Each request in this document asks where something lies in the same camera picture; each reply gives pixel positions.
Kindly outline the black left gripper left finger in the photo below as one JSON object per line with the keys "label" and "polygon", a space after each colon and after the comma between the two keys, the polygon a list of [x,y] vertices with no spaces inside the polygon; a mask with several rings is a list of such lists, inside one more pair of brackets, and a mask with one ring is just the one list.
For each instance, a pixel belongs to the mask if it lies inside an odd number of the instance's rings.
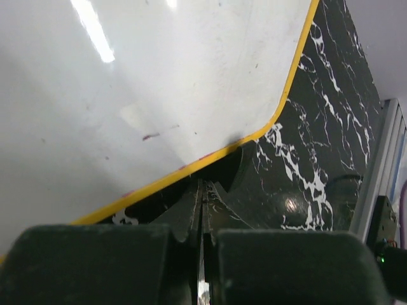
{"label": "black left gripper left finger", "polygon": [[201,180],[192,181],[180,199],[152,224],[168,226],[179,243],[198,243],[201,233]]}

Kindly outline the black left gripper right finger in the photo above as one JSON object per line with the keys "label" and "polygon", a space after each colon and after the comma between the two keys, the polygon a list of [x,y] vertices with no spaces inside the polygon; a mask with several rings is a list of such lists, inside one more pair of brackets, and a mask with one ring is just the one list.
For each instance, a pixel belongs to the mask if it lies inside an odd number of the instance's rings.
{"label": "black left gripper right finger", "polygon": [[228,205],[227,197],[243,183],[253,155],[254,141],[250,140],[204,168],[203,234],[213,244],[222,229],[250,228]]}

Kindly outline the yellow-framed whiteboard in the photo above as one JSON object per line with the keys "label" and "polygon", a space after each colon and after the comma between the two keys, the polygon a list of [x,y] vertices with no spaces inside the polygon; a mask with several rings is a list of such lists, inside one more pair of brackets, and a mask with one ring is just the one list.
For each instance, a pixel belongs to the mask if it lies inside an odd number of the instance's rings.
{"label": "yellow-framed whiteboard", "polygon": [[263,136],[317,1],[2,1],[1,255]]}

